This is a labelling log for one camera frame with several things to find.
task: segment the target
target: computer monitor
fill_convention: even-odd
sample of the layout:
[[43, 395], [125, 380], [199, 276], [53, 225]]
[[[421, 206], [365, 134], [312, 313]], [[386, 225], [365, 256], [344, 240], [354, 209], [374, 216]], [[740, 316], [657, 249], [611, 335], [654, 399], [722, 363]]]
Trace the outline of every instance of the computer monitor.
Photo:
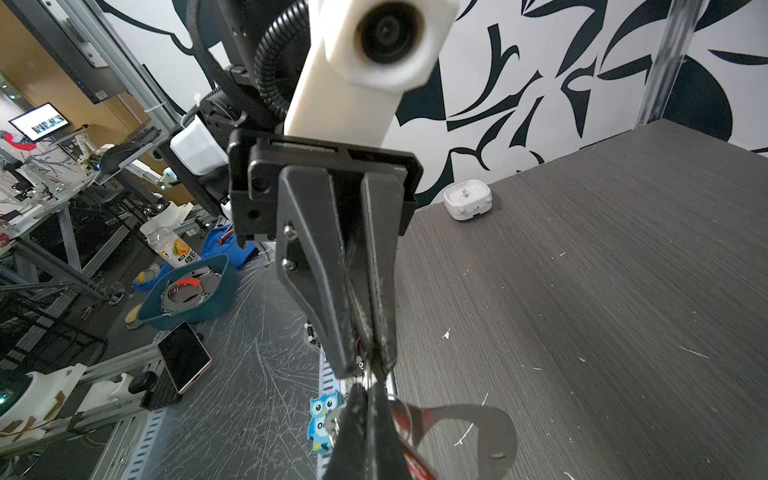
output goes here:
[[43, 104], [34, 110], [14, 118], [11, 125], [32, 141], [38, 141], [69, 125], [64, 115], [51, 104]]

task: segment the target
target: scratched plastic surface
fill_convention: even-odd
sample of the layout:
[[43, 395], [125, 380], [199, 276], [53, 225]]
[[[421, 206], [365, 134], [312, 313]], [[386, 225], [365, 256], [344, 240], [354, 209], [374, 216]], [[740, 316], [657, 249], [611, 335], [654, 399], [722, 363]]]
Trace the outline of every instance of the scratched plastic surface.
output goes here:
[[318, 352], [275, 266], [239, 272], [234, 304], [195, 327], [214, 366], [167, 410], [142, 480], [316, 478], [306, 440]]

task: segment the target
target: camera lens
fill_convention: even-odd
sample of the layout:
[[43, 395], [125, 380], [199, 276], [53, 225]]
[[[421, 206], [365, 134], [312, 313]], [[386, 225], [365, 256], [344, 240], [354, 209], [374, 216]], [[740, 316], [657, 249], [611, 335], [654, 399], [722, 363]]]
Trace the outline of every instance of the camera lens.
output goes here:
[[404, 58], [418, 37], [418, 13], [405, 3], [385, 3], [362, 21], [362, 51], [376, 63]]

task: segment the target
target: blue basket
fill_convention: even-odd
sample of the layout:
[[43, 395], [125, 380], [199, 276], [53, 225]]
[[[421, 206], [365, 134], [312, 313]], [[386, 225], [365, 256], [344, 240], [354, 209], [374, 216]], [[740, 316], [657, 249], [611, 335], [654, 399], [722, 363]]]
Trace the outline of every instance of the blue basket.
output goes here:
[[[204, 266], [210, 267], [214, 272], [221, 273], [221, 281], [213, 293], [200, 305], [188, 310], [178, 313], [163, 313], [160, 304], [166, 285], [176, 282], [186, 277], [193, 270]], [[219, 316], [227, 309], [232, 303], [235, 290], [237, 290], [237, 269], [230, 265], [230, 259], [227, 255], [216, 255], [215, 257], [199, 260], [173, 269], [168, 275], [164, 276], [162, 281], [158, 282], [152, 288], [152, 291], [149, 292], [144, 305], [139, 309], [136, 321], [158, 330], [172, 330], [184, 320], [189, 323], [204, 322]]]

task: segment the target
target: white alarm clock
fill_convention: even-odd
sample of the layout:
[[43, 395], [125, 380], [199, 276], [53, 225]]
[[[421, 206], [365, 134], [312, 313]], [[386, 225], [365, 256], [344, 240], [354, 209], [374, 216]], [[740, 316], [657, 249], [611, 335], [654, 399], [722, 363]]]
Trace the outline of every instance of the white alarm clock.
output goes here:
[[445, 208], [456, 220], [469, 220], [491, 209], [493, 196], [488, 185], [480, 180], [467, 180], [448, 187], [442, 195]]

